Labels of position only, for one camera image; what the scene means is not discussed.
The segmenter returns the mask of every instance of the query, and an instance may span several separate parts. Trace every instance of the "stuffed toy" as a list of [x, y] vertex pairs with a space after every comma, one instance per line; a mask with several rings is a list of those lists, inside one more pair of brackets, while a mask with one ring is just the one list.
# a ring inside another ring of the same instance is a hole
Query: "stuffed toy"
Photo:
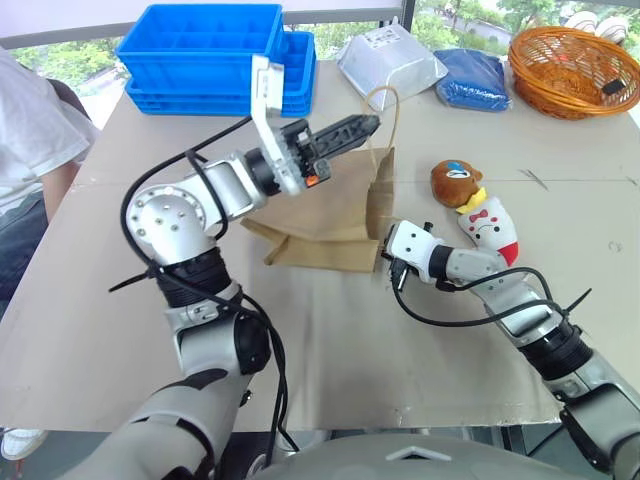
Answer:
[[508, 266], [518, 257], [513, 220], [498, 197], [489, 197], [477, 180], [482, 173], [466, 162], [445, 160], [431, 171], [433, 195], [440, 203], [457, 207], [458, 225], [478, 248], [500, 252]]
[[433, 196], [449, 208], [466, 204], [479, 190], [477, 182], [480, 180], [482, 172], [462, 160], [445, 160], [431, 170]]

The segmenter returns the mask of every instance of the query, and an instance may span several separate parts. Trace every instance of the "blue towel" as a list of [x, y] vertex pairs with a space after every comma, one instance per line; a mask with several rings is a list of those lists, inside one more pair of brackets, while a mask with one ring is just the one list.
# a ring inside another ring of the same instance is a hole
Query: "blue towel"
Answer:
[[438, 97], [448, 105], [489, 112], [509, 107], [500, 60], [477, 50], [455, 48], [434, 55], [449, 73], [436, 85]]

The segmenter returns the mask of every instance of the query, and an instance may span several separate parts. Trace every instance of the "brown paper bag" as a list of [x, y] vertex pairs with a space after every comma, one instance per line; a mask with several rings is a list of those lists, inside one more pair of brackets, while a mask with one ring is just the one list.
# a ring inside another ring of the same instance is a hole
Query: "brown paper bag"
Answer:
[[242, 220], [268, 239], [267, 265], [371, 272], [393, 209], [394, 150], [349, 152], [331, 160], [331, 179], [298, 196], [279, 195]]

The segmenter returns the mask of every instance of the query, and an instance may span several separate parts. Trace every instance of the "white label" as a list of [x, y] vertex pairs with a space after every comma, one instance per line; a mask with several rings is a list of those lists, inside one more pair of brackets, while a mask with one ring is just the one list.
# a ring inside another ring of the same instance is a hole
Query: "white label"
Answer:
[[380, 48], [400, 40], [400, 35], [391, 28], [379, 28], [364, 34], [365, 41], [371, 48]]

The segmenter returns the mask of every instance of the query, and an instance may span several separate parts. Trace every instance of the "table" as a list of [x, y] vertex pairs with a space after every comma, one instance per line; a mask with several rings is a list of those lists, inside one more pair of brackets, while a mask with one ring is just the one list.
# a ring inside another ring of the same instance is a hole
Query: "table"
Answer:
[[[311, 127], [359, 112], [360, 103], [336, 65], [321, 62]], [[393, 111], [382, 116], [375, 145], [387, 142], [392, 117]], [[109, 431], [180, 376], [154, 283], [107, 293], [143, 269], [123, 240], [118, 210], [139, 174], [232, 121], [146, 116], [127, 97], [120, 100], [0, 324], [0, 424]], [[216, 158], [256, 142], [249, 125], [203, 153]], [[431, 196], [428, 179], [440, 160], [471, 162], [516, 222], [519, 264], [541, 270], [563, 305], [593, 287], [573, 320], [640, 388], [640, 130], [629, 115], [561, 121], [518, 98], [503, 114], [481, 113], [446, 107], [427, 91], [402, 102], [396, 143], [394, 215], [429, 220], [449, 244], [469, 247], [455, 212]], [[158, 179], [186, 171], [181, 164]], [[221, 249], [231, 275], [283, 337], [289, 429], [557, 417], [557, 404], [498, 328], [439, 329], [411, 320], [393, 300], [382, 261], [372, 275], [266, 267], [267, 244], [237, 223]], [[415, 309], [436, 318], [483, 313], [470, 294], [410, 282], [407, 295]], [[275, 387], [270, 362], [254, 378], [236, 430], [268, 429]]]

